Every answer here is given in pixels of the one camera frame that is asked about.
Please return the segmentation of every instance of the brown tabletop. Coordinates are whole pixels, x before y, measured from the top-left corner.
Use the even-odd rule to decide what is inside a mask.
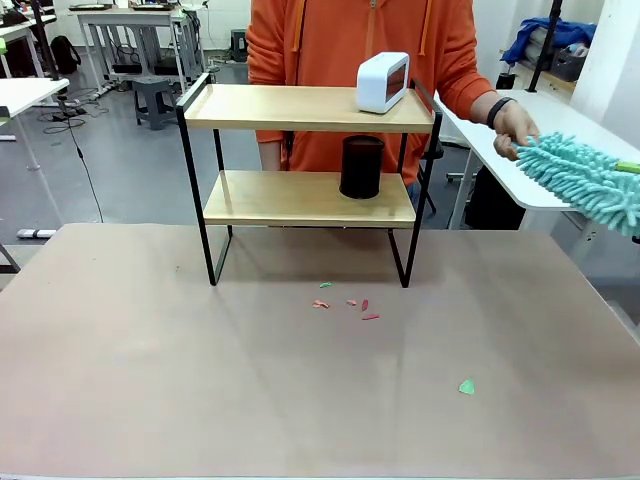
[[[640,347],[550,238],[425,232],[405,290],[384,231],[234,231],[217,288],[195,227],[49,242],[0,293],[1,472],[640,472]]]

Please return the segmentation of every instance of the hand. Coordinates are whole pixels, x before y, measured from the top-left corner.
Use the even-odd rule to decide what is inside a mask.
[[[512,161],[518,159],[512,142],[526,147],[529,145],[528,137],[533,137],[536,142],[540,138],[540,131],[529,113],[513,100],[498,112],[493,126],[498,134],[493,142],[496,152]]]

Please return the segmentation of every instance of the top shelf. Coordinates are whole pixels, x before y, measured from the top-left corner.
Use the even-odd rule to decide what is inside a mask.
[[[388,113],[356,107],[356,89],[207,85],[185,112],[195,128],[360,133],[430,133],[433,117],[414,90]]]

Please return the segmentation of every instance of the orange hoodie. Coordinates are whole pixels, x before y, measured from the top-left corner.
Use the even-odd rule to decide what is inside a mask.
[[[492,90],[476,68],[472,0],[253,0],[247,41],[252,84],[355,87],[362,62],[400,51],[411,57],[411,77],[432,94],[438,90],[461,118]],[[345,136],[296,132],[288,168],[339,172]],[[385,142],[383,170],[397,171],[400,135],[378,136]],[[257,137],[282,141],[283,133]],[[427,136],[409,136],[407,185],[416,179],[426,145]]]

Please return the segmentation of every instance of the gray stool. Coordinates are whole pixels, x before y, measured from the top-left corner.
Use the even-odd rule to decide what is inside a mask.
[[[151,130],[162,130],[162,122],[176,118],[176,102],[173,90],[166,80],[154,77],[142,77],[133,80],[133,98],[136,105],[136,122],[147,120]],[[141,107],[138,93],[144,97],[145,106]],[[164,103],[163,94],[169,97],[171,105]]]

